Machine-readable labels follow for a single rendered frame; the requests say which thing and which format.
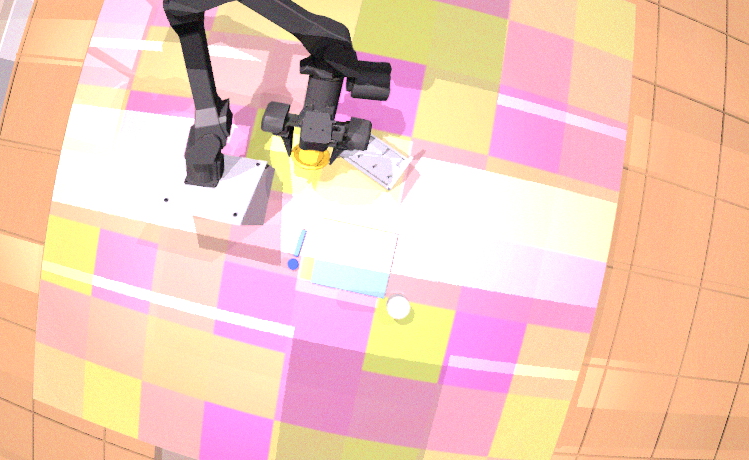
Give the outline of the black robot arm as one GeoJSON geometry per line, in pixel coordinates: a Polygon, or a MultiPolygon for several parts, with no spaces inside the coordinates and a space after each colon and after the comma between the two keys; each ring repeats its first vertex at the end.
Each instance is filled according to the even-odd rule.
{"type": "MultiPolygon", "coordinates": [[[[390,95],[390,63],[358,60],[346,25],[311,13],[292,0],[163,0],[164,13],[180,39],[195,105],[184,155],[184,184],[189,186],[215,189],[225,170],[221,150],[231,134],[233,113],[230,99],[222,100],[216,92],[204,13],[233,1],[293,34],[311,54],[299,64],[299,73],[309,75],[308,97],[317,102],[336,101],[345,77],[345,89],[352,98],[387,101],[390,95]]],[[[345,127],[326,113],[333,107],[325,111],[313,107],[306,104],[299,112],[299,147],[322,153],[341,145],[345,127]]]]}

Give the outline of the yellow plate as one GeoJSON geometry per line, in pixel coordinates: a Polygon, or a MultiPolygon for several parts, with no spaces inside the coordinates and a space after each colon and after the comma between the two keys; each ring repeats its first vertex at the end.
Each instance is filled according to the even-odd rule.
{"type": "Polygon", "coordinates": [[[299,144],[295,145],[291,150],[291,159],[295,164],[303,169],[307,170],[318,170],[322,169],[329,164],[330,152],[302,150],[299,144]]]}

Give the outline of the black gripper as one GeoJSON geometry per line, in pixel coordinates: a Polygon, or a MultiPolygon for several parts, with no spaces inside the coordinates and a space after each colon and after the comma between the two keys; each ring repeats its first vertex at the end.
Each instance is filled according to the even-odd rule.
{"type": "MultiPolygon", "coordinates": [[[[332,165],[344,150],[367,150],[371,135],[372,124],[370,120],[353,116],[351,116],[350,121],[341,122],[335,120],[339,98],[333,102],[317,102],[306,94],[303,104],[303,107],[306,104],[313,104],[313,110],[317,111],[325,111],[326,107],[333,107],[333,109],[327,109],[326,113],[334,115],[334,121],[336,121],[337,125],[345,127],[342,144],[336,145],[336,148],[333,148],[329,165],[332,165]]],[[[297,127],[299,117],[299,115],[290,113],[289,111],[290,104],[271,101],[267,105],[261,121],[261,129],[264,132],[272,132],[274,136],[281,137],[288,157],[291,155],[294,142],[294,127],[297,127]]]]}

